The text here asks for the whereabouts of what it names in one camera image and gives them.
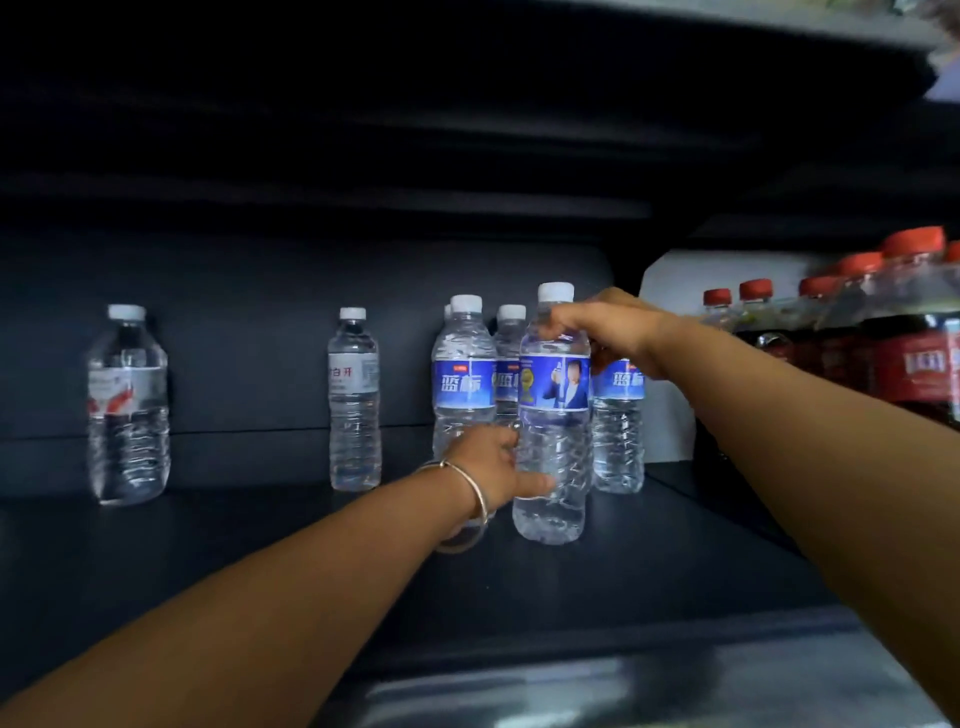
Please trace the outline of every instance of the forearm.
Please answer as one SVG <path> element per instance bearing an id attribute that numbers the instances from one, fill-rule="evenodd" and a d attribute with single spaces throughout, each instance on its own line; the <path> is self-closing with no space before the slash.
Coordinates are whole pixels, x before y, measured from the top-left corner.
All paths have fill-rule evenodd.
<path id="1" fill-rule="evenodd" d="M 13 698 L 16 726 L 303 726 L 475 500 L 452 471 L 383 486 L 219 571 Z"/>
<path id="2" fill-rule="evenodd" d="M 666 325 L 663 366 L 723 451 L 830 586 L 956 710 L 941 681 L 960 674 L 960 435 L 721 331 Z"/>

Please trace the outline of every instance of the red bottle cap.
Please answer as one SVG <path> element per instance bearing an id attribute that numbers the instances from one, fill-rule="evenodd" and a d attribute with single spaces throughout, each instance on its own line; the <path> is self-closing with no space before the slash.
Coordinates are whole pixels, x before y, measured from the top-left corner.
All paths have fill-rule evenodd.
<path id="1" fill-rule="evenodd" d="M 914 228 L 909 231 L 895 232 L 883 241 L 880 251 L 883 257 L 900 257 L 920 253 L 939 253 L 947 244 L 944 229 L 939 225 L 929 228 Z"/>
<path id="2" fill-rule="evenodd" d="M 740 301 L 756 301 L 773 297 L 774 282 L 770 279 L 744 280 L 740 283 Z"/>
<path id="3" fill-rule="evenodd" d="M 960 260 L 960 240 L 954 240 L 947 245 L 947 254 L 944 255 L 945 263 L 955 263 Z"/>
<path id="4" fill-rule="evenodd" d="M 844 278 L 875 273 L 883 267 L 882 253 L 855 253 L 837 263 L 837 271 Z"/>
<path id="5" fill-rule="evenodd" d="M 730 288 L 710 288 L 704 291 L 704 305 L 730 305 L 733 303 Z"/>
<path id="6" fill-rule="evenodd" d="M 800 281 L 799 292 L 801 296 L 829 296 L 839 283 L 836 276 L 813 276 Z"/>

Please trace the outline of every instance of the bottle cap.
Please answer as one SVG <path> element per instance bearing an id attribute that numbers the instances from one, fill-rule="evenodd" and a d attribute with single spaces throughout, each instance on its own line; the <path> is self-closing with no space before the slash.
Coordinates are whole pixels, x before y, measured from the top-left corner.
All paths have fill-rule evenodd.
<path id="1" fill-rule="evenodd" d="M 880 251 L 883 257 L 900 257 L 920 253 L 939 253 L 947 244 L 944 229 L 939 225 L 929 228 L 895 232 L 883 241 Z"/>
<path id="2" fill-rule="evenodd" d="M 883 267 L 882 253 L 854 253 L 837 263 L 837 272 L 844 278 L 875 273 Z"/>
<path id="3" fill-rule="evenodd" d="M 955 263 L 960 260 L 960 240 L 954 240 L 947 245 L 947 253 L 944 255 L 945 263 Z"/>
<path id="4" fill-rule="evenodd" d="M 350 305 L 340 309 L 341 321 L 366 321 L 367 309 L 360 306 Z"/>
<path id="5" fill-rule="evenodd" d="M 454 296 L 450 299 L 450 310 L 453 313 L 481 313 L 483 311 L 483 299 L 479 296 L 471 296 L 468 293 Z"/>
<path id="6" fill-rule="evenodd" d="M 730 288 L 710 288 L 704 291 L 704 305 L 730 305 L 733 303 L 733 296 Z"/>
<path id="7" fill-rule="evenodd" d="M 573 301 L 573 283 L 541 283 L 537 289 L 537 300 L 550 303 L 570 303 Z"/>
<path id="8" fill-rule="evenodd" d="M 770 279 L 744 280 L 740 283 L 740 301 L 756 301 L 773 297 L 774 282 Z"/>
<path id="9" fill-rule="evenodd" d="M 147 318 L 147 309 L 132 303 L 111 303 L 107 306 L 107 315 L 112 321 L 143 321 Z"/>
<path id="10" fill-rule="evenodd" d="M 510 321 L 519 319 L 525 321 L 527 318 L 527 307 L 518 303 L 504 303 L 496 312 L 497 321 Z"/>
<path id="11" fill-rule="evenodd" d="M 800 281 L 798 291 L 801 296 L 829 296 L 839 284 L 836 276 L 811 276 Z"/>

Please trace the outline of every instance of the man on label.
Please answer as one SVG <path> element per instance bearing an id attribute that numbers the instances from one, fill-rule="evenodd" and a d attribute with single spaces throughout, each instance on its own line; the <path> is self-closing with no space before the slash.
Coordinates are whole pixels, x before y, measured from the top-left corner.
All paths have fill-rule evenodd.
<path id="1" fill-rule="evenodd" d="M 566 381 L 561 381 L 560 369 L 555 369 L 550 375 L 552 383 L 543 393 L 545 400 L 553 400 L 554 409 L 587 409 L 587 387 L 580 386 L 580 375 L 583 363 L 580 359 L 570 359 L 566 362 Z"/>

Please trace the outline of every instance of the bracelet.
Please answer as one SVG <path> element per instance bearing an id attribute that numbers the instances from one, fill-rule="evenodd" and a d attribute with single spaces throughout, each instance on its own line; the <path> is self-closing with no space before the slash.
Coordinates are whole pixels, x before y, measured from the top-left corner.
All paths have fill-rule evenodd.
<path id="1" fill-rule="evenodd" d="M 470 536 L 470 538 L 468 538 L 465 542 L 461 544 L 451 543 L 456 541 L 457 537 L 454 536 L 452 539 L 447 539 L 446 541 L 441 543 L 439 546 L 437 546 L 438 553 L 463 553 L 464 551 L 476 546 L 477 542 L 480 541 L 480 539 L 484 535 L 484 532 L 487 530 L 487 523 L 490 520 L 490 513 L 487 510 L 487 499 L 484 497 L 483 491 L 480 490 L 480 486 L 477 485 L 477 481 L 472 478 L 470 473 L 465 471 L 456 463 L 451 463 L 449 460 L 446 460 L 446 459 L 431 460 L 428 463 L 423 463 L 423 465 L 421 465 L 419 468 L 415 470 L 415 473 L 419 473 L 420 471 L 424 471 L 429 468 L 439 468 L 439 469 L 452 468 L 453 470 L 455 470 L 457 473 L 459 473 L 463 477 L 463 479 L 467 483 L 469 483 L 470 488 L 473 489 L 473 493 L 475 493 L 477 496 L 477 501 L 480 503 L 480 514 L 481 514 L 480 523 L 477 525 L 473 535 Z"/>

